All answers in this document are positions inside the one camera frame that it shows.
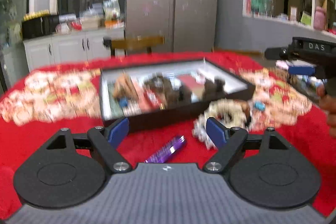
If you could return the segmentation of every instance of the gray ribbed surface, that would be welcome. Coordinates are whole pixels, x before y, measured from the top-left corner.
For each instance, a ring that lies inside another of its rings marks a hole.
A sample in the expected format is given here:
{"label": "gray ribbed surface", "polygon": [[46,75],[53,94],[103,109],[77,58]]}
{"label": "gray ribbed surface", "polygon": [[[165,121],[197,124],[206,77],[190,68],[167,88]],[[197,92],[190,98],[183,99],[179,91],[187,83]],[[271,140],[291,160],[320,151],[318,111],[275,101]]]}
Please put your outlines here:
{"label": "gray ribbed surface", "polygon": [[105,189],[85,204],[63,210],[24,205],[9,224],[318,224],[321,217],[305,206],[288,212],[255,207],[239,199],[220,175],[195,164],[139,164],[114,175]]}

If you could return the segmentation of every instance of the table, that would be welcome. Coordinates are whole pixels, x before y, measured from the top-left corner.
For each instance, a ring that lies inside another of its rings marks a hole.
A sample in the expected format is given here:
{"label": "table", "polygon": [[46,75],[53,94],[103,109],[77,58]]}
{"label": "table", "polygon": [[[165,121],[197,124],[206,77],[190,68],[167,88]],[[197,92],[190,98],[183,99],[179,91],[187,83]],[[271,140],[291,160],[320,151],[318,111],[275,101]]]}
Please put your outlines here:
{"label": "table", "polygon": [[[67,72],[68,74],[69,71],[73,70],[85,70],[83,75],[87,75],[86,72],[90,71],[90,82],[93,86],[89,86],[88,90],[92,90],[98,86],[99,70],[97,69],[101,67],[200,57],[206,57],[210,61],[255,83],[257,86],[255,99],[269,97],[270,105],[266,107],[267,112],[253,112],[253,133],[261,134],[266,125],[274,125],[280,134],[313,163],[322,176],[322,186],[314,202],[314,207],[324,215],[330,214],[336,207],[336,139],[332,139],[328,134],[325,114],[317,107],[312,106],[311,102],[296,93],[286,83],[273,78],[275,76],[272,73],[263,69],[249,57],[231,52],[132,55],[126,58],[95,60],[90,63],[45,67],[41,71]],[[66,81],[73,81],[73,79],[73,77],[65,78]],[[15,90],[20,92],[26,87],[26,84],[25,80],[22,79],[2,96],[0,100],[1,113],[6,113],[3,110],[4,102],[10,96],[18,96],[20,93],[13,92]],[[52,123],[27,120],[23,124],[16,124],[14,121],[17,122],[17,120],[6,115],[5,119],[7,121],[0,117],[0,218],[9,217],[20,207],[20,202],[12,185],[12,177],[15,170],[37,148],[60,128],[68,127],[72,133],[82,133],[94,126],[102,125],[99,114],[94,107],[86,113],[78,112],[76,115],[67,117]],[[185,121],[156,130],[130,134],[120,144],[118,151],[135,166],[137,162],[144,161],[174,136],[184,135],[188,142],[187,146],[171,162],[196,162],[199,166],[203,166],[216,150],[208,151],[203,143],[192,137],[192,128],[193,121]],[[89,155],[88,151],[85,150],[80,150],[79,153]],[[248,151],[247,156],[253,153],[256,153],[256,151]]]}

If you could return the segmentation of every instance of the red tablecloth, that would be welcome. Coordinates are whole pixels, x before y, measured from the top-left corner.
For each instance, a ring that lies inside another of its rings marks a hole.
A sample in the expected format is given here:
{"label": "red tablecloth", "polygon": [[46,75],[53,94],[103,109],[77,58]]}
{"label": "red tablecloth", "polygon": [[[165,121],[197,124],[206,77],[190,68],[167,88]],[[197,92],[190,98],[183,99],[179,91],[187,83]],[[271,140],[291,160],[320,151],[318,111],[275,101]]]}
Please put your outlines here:
{"label": "red tablecloth", "polygon": [[[258,63],[248,57],[221,52],[134,55],[122,59],[53,66],[42,70],[95,69],[196,57],[206,57],[235,72],[241,68],[246,70],[262,69]],[[98,81],[99,77],[96,77],[92,83],[97,86]],[[2,97],[1,101],[13,90],[22,90],[24,86],[24,80],[20,80]],[[80,133],[97,125],[102,125],[100,118],[76,117],[62,119],[54,123],[31,121],[17,126],[13,121],[6,122],[0,117],[0,218],[9,217],[21,206],[12,185],[12,177],[15,170],[37,148],[62,127],[70,128],[73,133]],[[144,161],[175,135],[184,135],[188,144],[172,159],[172,162],[197,162],[199,166],[203,166],[216,150],[208,151],[203,143],[192,137],[192,128],[193,121],[186,121],[165,128],[130,134],[121,143],[118,150],[135,165],[137,162]],[[314,207],[324,215],[328,215],[336,207],[336,140],[328,135],[325,114],[313,106],[310,112],[297,118],[295,125],[281,126],[277,130],[320,171],[322,186],[314,202]],[[86,151],[81,151],[81,153],[88,155]]]}

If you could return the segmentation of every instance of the blue object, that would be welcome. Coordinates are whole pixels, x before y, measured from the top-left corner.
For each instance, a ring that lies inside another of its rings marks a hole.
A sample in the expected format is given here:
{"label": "blue object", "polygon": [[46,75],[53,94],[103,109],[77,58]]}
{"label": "blue object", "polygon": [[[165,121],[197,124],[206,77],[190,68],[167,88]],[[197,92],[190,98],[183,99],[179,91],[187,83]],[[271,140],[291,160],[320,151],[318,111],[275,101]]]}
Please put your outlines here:
{"label": "blue object", "polygon": [[315,75],[315,68],[309,66],[301,66],[301,67],[288,67],[288,73],[290,75]]}
{"label": "blue object", "polygon": [[127,107],[128,106],[127,98],[126,97],[121,98],[120,101],[119,101],[119,105],[120,105],[121,108]]}
{"label": "blue object", "polygon": [[256,108],[260,111],[265,111],[266,105],[262,102],[255,102],[254,103],[254,108]]}
{"label": "blue object", "polygon": [[123,117],[116,120],[110,128],[108,142],[113,148],[117,148],[122,140],[127,136],[129,130],[129,121]]}
{"label": "blue object", "polygon": [[206,123],[207,134],[218,149],[226,144],[228,139],[228,132],[226,131],[228,130],[229,130],[228,128],[224,127],[215,118],[210,117],[207,119]]}

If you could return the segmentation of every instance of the chair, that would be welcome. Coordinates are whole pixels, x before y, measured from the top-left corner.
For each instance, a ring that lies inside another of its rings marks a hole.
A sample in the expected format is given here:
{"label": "chair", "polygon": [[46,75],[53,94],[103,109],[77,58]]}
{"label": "chair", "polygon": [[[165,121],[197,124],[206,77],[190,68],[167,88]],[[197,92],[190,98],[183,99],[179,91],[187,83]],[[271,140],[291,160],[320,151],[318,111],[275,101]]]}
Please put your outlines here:
{"label": "chair", "polygon": [[146,48],[147,53],[152,53],[152,47],[165,43],[164,37],[140,37],[112,40],[110,37],[104,37],[104,46],[109,47],[111,56],[116,56],[116,49],[125,51],[141,50]]}

